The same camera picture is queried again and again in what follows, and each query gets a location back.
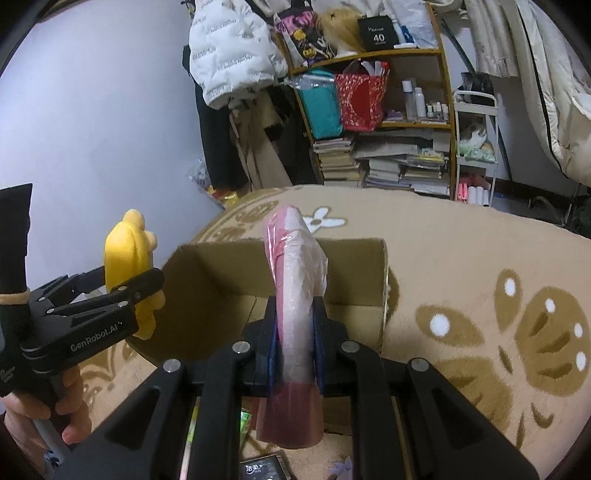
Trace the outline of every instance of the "pink item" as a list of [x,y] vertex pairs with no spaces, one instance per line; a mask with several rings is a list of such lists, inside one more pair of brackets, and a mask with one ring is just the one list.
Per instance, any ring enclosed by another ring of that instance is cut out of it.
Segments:
[[457,184],[457,201],[466,202],[468,199],[468,185],[464,182]]
[[265,227],[265,253],[277,289],[282,378],[273,394],[261,399],[256,438],[287,449],[307,448],[323,436],[312,300],[326,291],[328,260],[297,208],[274,210]]

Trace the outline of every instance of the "brown leaf pattern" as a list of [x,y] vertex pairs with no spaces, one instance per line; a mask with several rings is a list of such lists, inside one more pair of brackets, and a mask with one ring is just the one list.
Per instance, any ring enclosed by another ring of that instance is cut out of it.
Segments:
[[535,294],[515,343],[533,387],[565,397],[583,385],[589,370],[589,327],[579,302],[567,291],[544,287]]
[[495,373],[489,358],[453,358],[435,367],[497,429],[506,430],[513,406],[511,389]]
[[484,343],[480,330],[457,310],[422,305],[415,315],[421,331],[438,342],[454,346],[477,346]]
[[[496,322],[504,333],[521,309],[523,290],[519,275],[505,269],[499,274],[494,292]],[[415,313],[419,329],[429,338],[456,347],[484,343],[480,330],[457,310],[423,305]],[[591,335],[579,302],[569,292],[556,287],[539,290],[526,305],[515,331],[519,358],[512,358],[498,345],[498,361],[506,374],[522,361],[527,382],[545,393],[565,397],[578,391],[587,377]],[[513,408],[511,388],[495,372],[492,359],[462,356],[435,364],[435,367],[500,431],[509,426]],[[531,418],[541,429],[554,423],[554,413],[542,412],[531,403]],[[524,444],[526,413],[522,412],[514,443]]]
[[505,269],[496,279],[495,313],[499,330],[504,332],[513,323],[521,307],[521,280],[513,270]]

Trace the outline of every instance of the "yellow plush toy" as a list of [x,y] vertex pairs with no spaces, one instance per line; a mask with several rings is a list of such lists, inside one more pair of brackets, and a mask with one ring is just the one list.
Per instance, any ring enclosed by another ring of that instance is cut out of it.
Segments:
[[[157,245],[156,236],[145,230],[144,216],[137,210],[129,210],[105,241],[107,291],[152,268],[152,252]],[[135,305],[135,317],[139,326],[139,330],[134,334],[136,337],[147,340],[152,336],[156,328],[154,311],[163,306],[162,290]]]

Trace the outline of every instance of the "open cardboard box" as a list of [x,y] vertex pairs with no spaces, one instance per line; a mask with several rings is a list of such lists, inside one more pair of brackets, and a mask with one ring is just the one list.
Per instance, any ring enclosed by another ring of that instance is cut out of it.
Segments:
[[[343,322],[352,340],[379,351],[387,308],[384,240],[317,240],[329,260],[328,317]],[[207,358],[236,342],[247,322],[262,319],[267,298],[275,294],[263,240],[183,245],[163,271],[166,304],[156,312],[154,335],[129,339],[155,365],[168,358]],[[347,409],[343,399],[325,401],[325,423],[348,432]]]

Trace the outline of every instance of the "red bag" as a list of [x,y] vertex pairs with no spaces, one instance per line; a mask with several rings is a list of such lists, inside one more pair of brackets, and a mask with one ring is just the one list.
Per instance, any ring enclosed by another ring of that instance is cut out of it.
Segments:
[[382,122],[382,99],[388,84],[388,69],[379,77],[362,73],[339,73],[335,77],[343,127],[351,132],[371,132]]

